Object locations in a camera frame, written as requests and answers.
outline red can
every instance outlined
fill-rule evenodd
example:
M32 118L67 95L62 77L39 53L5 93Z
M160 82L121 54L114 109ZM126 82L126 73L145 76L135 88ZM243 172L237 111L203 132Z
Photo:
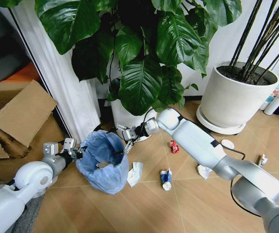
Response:
M179 147L174 140L170 141L170 149L173 154L177 154L179 152Z

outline white bottle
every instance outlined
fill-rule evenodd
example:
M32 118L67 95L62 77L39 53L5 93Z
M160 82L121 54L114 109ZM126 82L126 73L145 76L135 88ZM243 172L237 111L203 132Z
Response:
M274 111L279 107L279 94L275 96L269 106L265 109L264 113L272 115Z

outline trash bin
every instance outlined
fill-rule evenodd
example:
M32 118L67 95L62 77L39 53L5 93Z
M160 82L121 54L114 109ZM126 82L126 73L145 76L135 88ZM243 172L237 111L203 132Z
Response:
M116 153L124 149L121 139L114 133L104 130L92 132L81 143L87 146L82 159L76 161L77 169L90 184L105 193L116 194L123 189L129 172L127 155ZM107 162L104 168L97 164Z

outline gray rug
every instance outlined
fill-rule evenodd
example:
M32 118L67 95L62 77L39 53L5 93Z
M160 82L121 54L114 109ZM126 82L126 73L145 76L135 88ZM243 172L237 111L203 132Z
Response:
M31 199L25 208L23 214L18 220L6 231L6 233L31 233L33 231L34 223L37 219L37 215L42 204L44 195Z

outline soil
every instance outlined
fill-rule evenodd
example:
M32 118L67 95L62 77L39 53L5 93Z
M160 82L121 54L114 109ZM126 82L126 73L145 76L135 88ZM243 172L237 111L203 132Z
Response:
M219 73L221 73L222 75L226 76L229 79L241 82L241 83L246 83L243 80L241 80L242 75L240 75L239 73L242 71L241 68L238 67L234 67L232 69L232 67L230 66L221 66L221 67L217 67L217 70L219 71ZM256 84L257 80L260 78L260 74L257 73L252 73L251 77L249 79L249 81L246 84L252 84L252 85L270 85L271 83L265 79L265 77L261 78L260 81Z

